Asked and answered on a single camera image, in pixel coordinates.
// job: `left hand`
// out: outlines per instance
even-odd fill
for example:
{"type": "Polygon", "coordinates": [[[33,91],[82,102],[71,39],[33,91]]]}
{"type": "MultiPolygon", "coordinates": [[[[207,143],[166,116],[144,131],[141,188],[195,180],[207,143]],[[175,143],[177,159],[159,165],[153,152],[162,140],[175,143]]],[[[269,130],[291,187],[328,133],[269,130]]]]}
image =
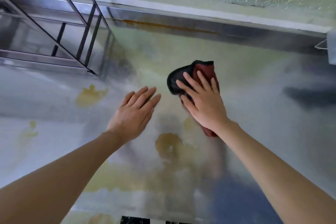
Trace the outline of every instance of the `left hand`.
{"type": "Polygon", "coordinates": [[[124,143],[138,137],[152,117],[154,107],[161,99],[153,87],[143,87],[137,93],[128,93],[107,126],[107,131],[115,133],[124,143]]]}

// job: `metal rack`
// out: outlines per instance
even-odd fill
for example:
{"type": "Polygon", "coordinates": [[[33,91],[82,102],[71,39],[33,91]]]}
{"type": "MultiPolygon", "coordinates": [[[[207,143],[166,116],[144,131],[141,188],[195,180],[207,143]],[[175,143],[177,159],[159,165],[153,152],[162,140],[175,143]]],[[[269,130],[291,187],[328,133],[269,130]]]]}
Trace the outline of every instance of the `metal rack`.
{"type": "Polygon", "coordinates": [[[37,29],[38,31],[42,32],[45,34],[55,45],[53,47],[53,51],[50,55],[41,55],[41,54],[35,54],[35,53],[29,53],[29,52],[21,52],[21,51],[13,51],[13,50],[4,50],[0,49],[0,58],[1,59],[7,59],[7,60],[13,60],[13,61],[21,61],[21,62],[29,62],[29,63],[35,63],[35,64],[44,64],[44,65],[52,65],[52,66],[61,66],[61,67],[70,67],[70,68],[76,68],[76,69],[85,69],[86,71],[90,72],[93,75],[99,75],[99,71],[93,71],[90,68],[88,68],[93,46],[96,40],[96,36],[100,27],[101,21],[103,21],[104,25],[106,26],[106,29],[108,30],[108,37],[106,40],[106,46],[109,44],[114,43],[115,41],[115,36],[113,32],[111,31],[109,25],[107,24],[106,19],[104,18],[99,5],[97,4],[96,0],[91,0],[93,3],[91,12],[88,16],[88,19],[85,20],[83,15],[78,11],[76,6],[71,0],[66,0],[70,7],[72,8],[73,12],[78,16],[82,24],[79,23],[71,23],[71,22],[62,22],[62,21],[57,21],[53,19],[46,19],[46,18],[34,18],[31,17],[28,13],[26,13],[21,7],[19,7],[14,1],[12,0],[3,0],[5,1],[6,5],[8,5],[13,11],[15,11],[17,14],[11,14],[10,9],[6,9],[4,7],[4,12],[0,14],[7,14],[12,17],[16,18],[21,18],[24,19],[25,22],[30,25],[31,27],[37,29]],[[92,33],[92,38],[90,40],[89,48],[85,57],[84,61],[81,61],[82,53],[83,53],[83,48],[84,45],[87,41],[87,36],[90,31],[90,27],[93,22],[93,18],[95,16],[95,13],[98,13],[97,21],[92,33]],[[38,20],[44,20],[47,22],[52,22],[52,23],[61,23],[61,28],[59,30],[57,38],[54,38],[51,34],[49,34],[37,21],[38,20]],[[78,47],[77,53],[71,53],[67,48],[65,48],[61,44],[62,36],[65,31],[65,28],[67,25],[72,25],[72,26],[79,26],[79,27],[85,27],[84,33],[81,38],[81,42],[78,47]],[[62,50],[68,58],[62,58],[62,57],[57,57],[57,51],[62,50]]]}

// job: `metal frame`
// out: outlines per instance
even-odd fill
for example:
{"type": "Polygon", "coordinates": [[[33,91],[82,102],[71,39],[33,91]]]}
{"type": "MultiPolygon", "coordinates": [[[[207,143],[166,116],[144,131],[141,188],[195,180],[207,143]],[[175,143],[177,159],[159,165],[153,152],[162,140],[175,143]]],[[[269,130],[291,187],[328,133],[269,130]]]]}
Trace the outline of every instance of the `metal frame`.
{"type": "Polygon", "coordinates": [[[90,15],[89,15],[87,21],[84,19],[84,17],[82,16],[82,14],[78,11],[78,8],[75,6],[74,2],[71,1],[71,0],[66,0],[67,3],[72,8],[73,12],[78,16],[78,18],[81,20],[81,22],[83,24],[71,23],[71,22],[62,22],[61,29],[60,29],[60,31],[58,33],[57,39],[55,39],[53,36],[51,36],[35,20],[45,20],[45,21],[55,22],[55,23],[57,23],[59,21],[52,20],[52,19],[45,19],[45,18],[34,18],[33,19],[21,7],[19,7],[15,2],[13,2],[13,0],[4,0],[4,1],[6,2],[6,4],[8,4],[12,9],[14,9],[18,13],[18,15],[17,14],[10,14],[11,16],[25,19],[26,22],[31,27],[37,28],[39,31],[41,31],[44,34],[46,34],[55,43],[55,46],[54,46],[53,51],[52,51],[52,53],[51,53],[50,56],[48,56],[48,55],[33,54],[33,53],[27,53],[27,52],[16,52],[16,51],[12,51],[12,50],[7,50],[7,51],[6,50],[0,50],[0,52],[2,52],[2,53],[8,52],[8,53],[16,54],[16,55],[20,56],[20,58],[17,59],[15,57],[8,57],[7,55],[3,54],[3,55],[0,56],[0,58],[2,58],[2,59],[11,59],[11,60],[20,60],[20,61],[26,61],[26,62],[34,62],[34,63],[50,64],[50,65],[54,65],[54,66],[55,65],[65,66],[65,65],[62,65],[62,64],[55,64],[55,62],[49,62],[48,63],[48,62],[37,61],[37,60],[44,60],[44,61],[47,60],[48,61],[48,60],[50,60],[50,58],[51,59],[53,59],[53,58],[59,58],[59,57],[56,57],[56,55],[57,55],[57,51],[59,49],[61,49],[67,55],[69,55],[69,57],[71,58],[71,60],[75,60],[78,63],[79,67],[75,66],[76,68],[81,68],[82,67],[82,68],[87,69],[88,72],[90,72],[90,73],[92,73],[94,75],[97,75],[96,72],[94,72],[93,70],[91,70],[91,69],[88,68],[88,65],[89,65],[89,62],[90,62],[90,57],[91,57],[92,50],[93,50],[93,47],[94,47],[94,44],[95,44],[95,40],[96,40],[96,36],[97,36],[98,30],[99,30],[99,27],[100,27],[101,20],[103,20],[103,22],[104,22],[104,24],[105,24],[105,26],[106,26],[106,28],[108,30],[108,38],[110,38],[112,36],[113,37],[113,42],[114,42],[115,37],[114,37],[113,32],[111,31],[111,28],[107,24],[107,21],[104,18],[103,13],[102,13],[101,9],[99,8],[99,5],[97,4],[96,0],[91,0],[92,3],[93,3],[93,5],[92,5],[91,11],[90,11],[90,15]],[[93,18],[95,16],[96,10],[97,10],[97,12],[98,12],[99,15],[98,15],[98,19],[97,19],[97,22],[96,22],[96,25],[95,25],[95,28],[94,28],[94,32],[92,34],[92,38],[91,38],[91,41],[90,41],[89,49],[88,49],[88,52],[86,54],[85,61],[83,63],[80,59],[81,59],[81,56],[82,56],[83,48],[84,48],[84,45],[86,43],[86,39],[87,39],[88,33],[90,31],[90,27],[91,27],[93,18]],[[75,26],[84,26],[85,27],[85,30],[84,30],[84,33],[83,33],[83,36],[82,36],[82,40],[81,40],[81,43],[80,43],[80,45],[78,47],[78,51],[77,51],[76,55],[72,54],[63,45],[61,45],[61,39],[62,39],[64,30],[65,30],[65,27],[66,27],[67,24],[69,24],[69,25],[75,25],[75,26]],[[32,55],[36,55],[35,61],[31,60],[31,56],[32,55]]]}

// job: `cleaning cloth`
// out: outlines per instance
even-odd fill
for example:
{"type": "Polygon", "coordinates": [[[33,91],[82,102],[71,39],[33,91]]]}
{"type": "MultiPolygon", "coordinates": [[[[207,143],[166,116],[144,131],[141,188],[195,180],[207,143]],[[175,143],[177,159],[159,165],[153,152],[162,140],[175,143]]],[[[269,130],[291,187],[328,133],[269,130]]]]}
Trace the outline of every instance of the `cleaning cloth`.
{"type": "MultiPolygon", "coordinates": [[[[202,85],[200,79],[198,78],[197,71],[201,71],[209,83],[211,83],[210,82],[211,78],[215,78],[217,88],[219,90],[219,84],[215,74],[215,66],[213,61],[195,60],[194,62],[191,63],[191,65],[180,67],[168,75],[167,86],[170,93],[178,96],[185,95],[187,96],[188,99],[192,101],[192,103],[194,103],[191,97],[184,90],[180,89],[179,86],[177,86],[176,80],[180,80],[188,87],[193,88],[183,76],[183,73],[187,72],[196,82],[202,85]]],[[[217,137],[216,133],[214,133],[212,130],[205,128],[203,126],[201,127],[207,136],[217,137]]]]}

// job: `red cloth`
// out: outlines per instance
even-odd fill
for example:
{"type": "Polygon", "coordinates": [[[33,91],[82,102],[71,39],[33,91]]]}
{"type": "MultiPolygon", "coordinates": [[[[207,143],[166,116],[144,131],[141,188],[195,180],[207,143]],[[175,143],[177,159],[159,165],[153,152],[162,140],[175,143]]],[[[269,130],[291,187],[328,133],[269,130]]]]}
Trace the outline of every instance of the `red cloth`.
{"type": "MultiPolygon", "coordinates": [[[[218,88],[218,91],[219,91],[219,83],[218,83],[218,80],[217,80],[217,77],[216,77],[215,66],[214,65],[202,65],[202,64],[196,64],[195,65],[194,70],[192,72],[192,78],[196,82],[198,82],[200,85],[202,85],[202,82],[198,78],[197,71],[202,72],[202,74],[204,75],[204,77],[206,78],[206,80],[209,82],[210,85],[211,85],[211,78],[215,78],[216,85],[217,85],[217,88],[218,88]]],[[[213,132],[212,130],[210,130],[208,128],[205,128],[203,126],[201,126],[201,128],[203,129],[205,135],[207,135],[209,137],[217,137],[216,133],[213,132]]]]}

